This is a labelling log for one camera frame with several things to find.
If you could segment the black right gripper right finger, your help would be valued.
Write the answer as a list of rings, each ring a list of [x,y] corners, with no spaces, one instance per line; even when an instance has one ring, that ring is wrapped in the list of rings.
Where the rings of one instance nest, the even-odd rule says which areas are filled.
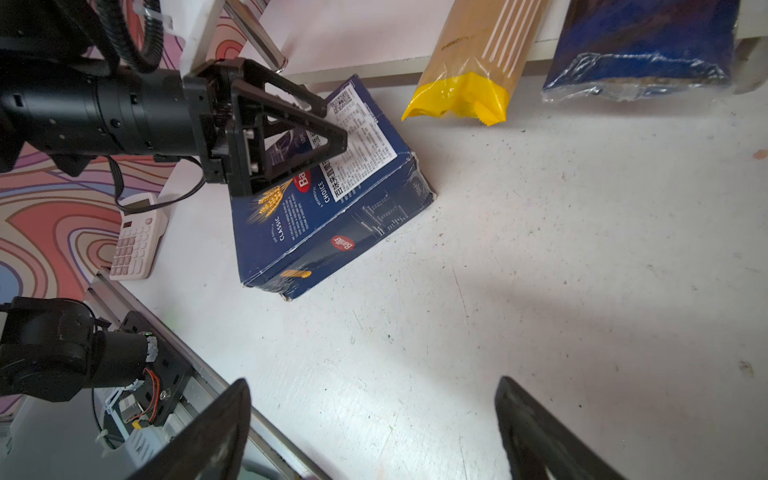
[[[512,378],[500,378],[494,406],[514,479],[623,477]]]

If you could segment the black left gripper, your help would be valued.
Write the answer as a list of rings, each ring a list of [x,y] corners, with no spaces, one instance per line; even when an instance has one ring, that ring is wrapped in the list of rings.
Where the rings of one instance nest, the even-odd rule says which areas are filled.
[[[1,61],[1,170],[12,171],[29,144],[71,176],[99,156],[197,157],[210,183],[238,181],[225,127],[231,91],[224,60],[186,76],[127,67],[95,76],[23,57]]]

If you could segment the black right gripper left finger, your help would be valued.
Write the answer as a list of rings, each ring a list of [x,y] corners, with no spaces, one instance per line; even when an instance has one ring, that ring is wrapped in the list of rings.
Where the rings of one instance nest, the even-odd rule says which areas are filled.
[[[131,477],[235,479],[250,432],[251,398],[244,379],[232,383]]]

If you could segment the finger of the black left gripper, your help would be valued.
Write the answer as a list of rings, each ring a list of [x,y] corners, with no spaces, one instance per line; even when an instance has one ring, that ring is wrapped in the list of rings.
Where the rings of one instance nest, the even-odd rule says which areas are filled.
[[[348,134],[326,118],[326,100],[252,60],[228,66],[232,197],[262,194],[346,152]]]

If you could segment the dark blue Barilla pasta box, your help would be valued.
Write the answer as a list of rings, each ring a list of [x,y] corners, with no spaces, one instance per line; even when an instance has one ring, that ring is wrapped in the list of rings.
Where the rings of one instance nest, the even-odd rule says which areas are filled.
[[[343,154],[231,201],[243,286],[293,300],[372,248],[435,199],[418,158],[358,76],[327,98],[348,133]]]

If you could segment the yellow Pastatime spaghetti pack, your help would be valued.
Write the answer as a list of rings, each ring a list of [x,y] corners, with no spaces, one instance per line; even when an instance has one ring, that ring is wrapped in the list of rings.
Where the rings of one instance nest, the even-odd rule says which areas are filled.
[[[402,118],[504,123],[550,3],[456,0]]]

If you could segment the clear blue spaghetti pack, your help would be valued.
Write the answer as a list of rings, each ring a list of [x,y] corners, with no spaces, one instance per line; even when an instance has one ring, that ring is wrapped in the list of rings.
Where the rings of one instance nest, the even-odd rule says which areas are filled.
[[[694,88],[726,89],[737,1],[573,1],[542,98],[636,101]]]

